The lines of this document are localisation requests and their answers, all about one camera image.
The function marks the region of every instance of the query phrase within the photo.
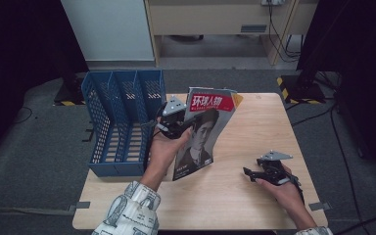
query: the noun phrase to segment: wooden table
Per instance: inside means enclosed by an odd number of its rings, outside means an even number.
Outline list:
[[[243,102],[214,146],[214,163],[177,181],[169,175],[162,183],[157,210],[161,230],[294,229],[274,198],[243,173],[243,166],[259,169],[256,159],[270,150],[293,156],[283,163],[300,179],[306,207],[319,202],[279,95],[241,95]],[[89,170],[80,202],[90,202],[90,207],[77,209],[73,227],[96,228],[132,179],[98,178]],[[318,225],[327,225],[324,211],[310,213]]]

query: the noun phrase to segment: white patterned sleeve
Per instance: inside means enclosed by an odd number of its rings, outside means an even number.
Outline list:
[[[333,233],[327,227],[315,227],[299,231],[295,235],[333,235]]]
[[[160,226],[156,213],[160,202],[157,192],[133,181],[112,202],[106,219],[92,235],[155,235]]]

